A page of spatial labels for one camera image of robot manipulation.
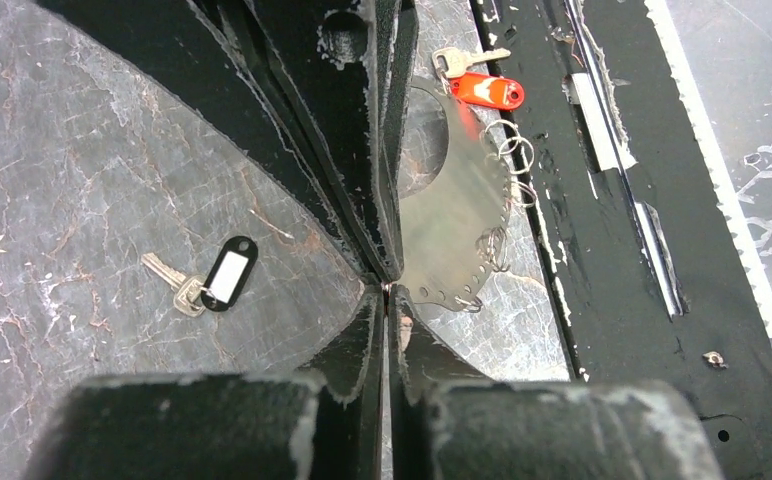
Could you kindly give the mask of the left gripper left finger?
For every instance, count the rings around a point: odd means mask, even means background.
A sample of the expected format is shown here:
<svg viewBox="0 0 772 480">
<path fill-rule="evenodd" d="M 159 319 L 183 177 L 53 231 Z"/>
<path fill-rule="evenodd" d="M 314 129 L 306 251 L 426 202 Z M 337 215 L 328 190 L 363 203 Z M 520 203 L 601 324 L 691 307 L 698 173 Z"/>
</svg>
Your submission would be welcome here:
<svg viewBox="0 0 772 480">
<path fill-rule="evenodd" d="M 376 479 L 384 293 L 287 372 L 92 377 L 52 415 L 28 479 Z"/>
</svg>

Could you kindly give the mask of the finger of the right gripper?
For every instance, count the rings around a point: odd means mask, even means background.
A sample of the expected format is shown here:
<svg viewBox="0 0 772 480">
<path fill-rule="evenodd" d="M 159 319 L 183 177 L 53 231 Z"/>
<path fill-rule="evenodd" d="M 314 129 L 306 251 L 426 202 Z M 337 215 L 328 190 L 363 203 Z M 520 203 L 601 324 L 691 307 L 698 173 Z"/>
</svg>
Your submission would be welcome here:
<svg viewBox="0 0 772 480">
<path fill-rule="evenodd" d="M 194 1 L 42 1 L 173 95 L 303 206 L 362 279 L 376 276 L 293 114 L 265 94 L 233 40 Z"/>
<path fill-rule="evenodd" d="M 250 1 L 272 74 L 362 272 L 401 276 L 397 195 L 419 21 L 412 1 Z"/>
</svg>

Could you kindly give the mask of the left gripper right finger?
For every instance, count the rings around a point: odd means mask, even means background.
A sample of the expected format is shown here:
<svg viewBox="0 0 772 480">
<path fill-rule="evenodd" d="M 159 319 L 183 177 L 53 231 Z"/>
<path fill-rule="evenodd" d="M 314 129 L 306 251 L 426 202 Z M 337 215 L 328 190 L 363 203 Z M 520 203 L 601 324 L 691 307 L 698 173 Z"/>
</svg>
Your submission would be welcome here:
<svg viewBox="0 0 772 480">
<path fill-rule="evenodd" d="M 690 405 L 661 381 L 496 381 L 389 294 L 397 479 L 719 479 Z"/>
</svg>

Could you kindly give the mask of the large metal keyring plate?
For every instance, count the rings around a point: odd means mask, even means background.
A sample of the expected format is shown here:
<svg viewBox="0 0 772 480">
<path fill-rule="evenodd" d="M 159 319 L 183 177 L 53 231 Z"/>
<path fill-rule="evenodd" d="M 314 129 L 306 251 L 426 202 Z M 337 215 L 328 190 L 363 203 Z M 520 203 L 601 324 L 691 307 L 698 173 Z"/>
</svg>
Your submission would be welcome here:
<svg viewBox="0 0 772 480">
<path fill-rule="evenodd" d="M 478 312 L 483 285 L 504 268 L 515 179 L 489 126 L 466 103 L 430 79 L 416 77 L 411 86 L 442 109 L 447 142 L 436 177 L 399 204 L 404 270 L 398 282 L 416 303 Z"/>
</svg>

